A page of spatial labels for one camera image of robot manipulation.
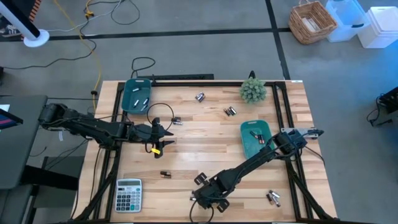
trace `green plastic tray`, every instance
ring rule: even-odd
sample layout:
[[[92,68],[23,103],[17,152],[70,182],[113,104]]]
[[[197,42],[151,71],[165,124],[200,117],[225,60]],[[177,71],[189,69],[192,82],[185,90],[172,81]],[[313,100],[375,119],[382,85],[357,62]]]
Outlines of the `green plastic tray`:
[[[246,159],[250,159],[265,146],[265,144],[259,144],[259,140],[251,135],[250,131],[254,131],[256,134],[262,134],[265,143],[272,137],[268,123],[263,120],[246,121],[243,123],[241,125],[241,137],[243,153]],[[271,143],[270,147],[274,149],[274,143]]]
[[[145,114],[150,106],[150,88],[151,83],[146,78],[132,78],[124,85],[124,93],[122,100],[122,109],[129,114]],[[133,89],[140,88],[139,91],[132,92]],[[149,98],[147,108],[142,110],[143,102]],[[139,100],[138,105],[134,108],[134,103]]]

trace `yellow tag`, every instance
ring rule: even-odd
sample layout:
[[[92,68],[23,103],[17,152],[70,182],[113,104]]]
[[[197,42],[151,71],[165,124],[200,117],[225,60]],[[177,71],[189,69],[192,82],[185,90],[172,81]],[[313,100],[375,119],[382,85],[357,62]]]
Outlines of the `yellow tag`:
[[[157,150],[157,149],[154,149],[154,148],[152,148],[152,150],[151,150],[152,152],[154,152],[154,153],[156,153],[156,154],[158,154],[158,155],[160,155],[160,151],[159,150]]]

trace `white plastic bin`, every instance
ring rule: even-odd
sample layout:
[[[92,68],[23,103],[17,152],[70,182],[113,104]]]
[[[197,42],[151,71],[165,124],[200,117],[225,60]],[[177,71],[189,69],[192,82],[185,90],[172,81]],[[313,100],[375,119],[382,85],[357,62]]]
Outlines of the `white plastic bin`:
[[[366,49],[382,49],[398,39],[398,8],[371,7],[366,13],[371,25],[359,34]]]
[[[357,0],[329,0],[326,9],[338,23],[337,29],[328,36],[330,42],[351,40],[370,24]]]

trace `gray floor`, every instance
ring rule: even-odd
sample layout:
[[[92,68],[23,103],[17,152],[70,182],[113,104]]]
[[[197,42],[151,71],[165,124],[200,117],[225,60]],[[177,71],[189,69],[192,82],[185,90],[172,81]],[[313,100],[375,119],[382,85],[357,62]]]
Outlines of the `gray floor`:
[[[76,22],[83,22],[85,2],[59,0]],[[87,34],[118,34],[206,29],[270,28],[264,1],[135,0],[141,11],[138,22],[116,25],[109,16],[92,21]],[[272,0],[278,27],[287,27],[289,12],[298,1]],[[398,6],[396,0],[359,0],[370,6]],[[115,18],[127,22],[137,16],[124,3]],[[112,9],[103,4],[92,8],[96,14]],[[44,29],[69,29],[70,25],[52,1],[43,1],[35,24]],[[75,35],[54,32],[52,35]],[[315,125],[325,130],[320,138],[326,171],[338,216],[342,220],[396,223],[398,220],[398,124],[372,128],[366,115],[374,99],[398,85],[398,42],[386,49],[363,49],[358,38],[349,42],[301,45],[291,33],[280,33],[287,66],[293,80],[303,80]],[[216,79],[246,78],[255,70],[259,78],[283,79],[274,37],[268,34],[222,34],[180,37],[101,39],[97,54],[103,66],[103,80],[125,80],[131,74],[134,57],[149,56],[154,67],[140,75],[214,73]],[[6,54],[1,65],[23,67],[45,65],[59,57],[88,53],[79,40],[58,40],[37,49],[22,43],[0,43]],[[6,70],[0,95],[46,94],[51,97],[89,98],[97,69],[90,57],[76,62],[57,62],[49,68]],[[71,108],[92,108],[87,100],[57,100]],[[40,130],[32,154],[45,146],[46,156],[57,156],[81,139],[64,133]],[[85,147],[73,155],[82,156]],[[30,159],[39,166],[42,157]],[[65,220],[70,207],[41,209],[36,223]]]

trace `wooden tabletop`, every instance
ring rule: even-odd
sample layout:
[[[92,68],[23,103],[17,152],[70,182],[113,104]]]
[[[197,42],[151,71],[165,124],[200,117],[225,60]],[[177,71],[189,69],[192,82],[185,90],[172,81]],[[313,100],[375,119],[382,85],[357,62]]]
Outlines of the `wooden tabletop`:
[[[118,81],[103,82],[96,110],[97,118],[112,115],[117,85]],[[286,81],[286,86],[295,127],[313,127],[303,83]],[[175,116],[182,118],[183,125],[170,127],[169,131],[174,133],[174,136],[164,139],[173,139],[176,143],[166,146],[160,159],[154,159],[153,154],[146,153],[142,144],[123,143],[118,178],[142,179],[142,210],[139,213],[117,213],[114,211],[113,199],[111,221],[189,222],[188,215],[193,203],[189,201],[189,197],[191,191],[198,188],[193,179],[201,172],[211,177],[223,169],[236,167],[245,161],[239,131],[241,123],[263,119],[268,122],[272,135],[279,132],[272,90],[270,87],[266,88],[267,97],[264,102],[247,105],[239,96],[239,87],[154,87],[151,104],[169,104]],[[205,93],[206,99],[199,103],[195,96],[201,91]],[[289,127],[281,91],[279,98],[285,127]],[[238,112],[236,116],[227,116],[224,113],[223,108],[229,106]],[[166,106],[153,107],[149,115],[150,118],[160,117],[165,128],[170,124],[171,112]],[[146,116],[134,115],[129,118],[136,124],[149,124]],[[318,141],[308,140],[307,146],[320,153]],[[97,143],[90,142],[80,176],[75,216],[79,215],[90,201],[94,170],[96,176],[93,191],[96,192],[104,149],[100,150],[98,164],[94,168],[97,152]],[[303,151],[302,161],[309,191],[325,211],[335,217],[336,211],[322,161],[306,150]],[[161,170],[171,171],[172,178],[161,178]],[[266,199],[266,192],[270,189],[281,195],[281,207],[270,205]],[[299,190],[298,197],[304,217],[305,210]],[[100,217],[104,217],[107,198],[108,191],[102,200]],[[214,222],[295,220],[283,161],[271,161],[245,176],[228,200],[231,205],[224,213],[215,209]],[[197,205],[193,209],[193,219],[197,222],[207,221],[210,214],[210,210],[204,210]]]

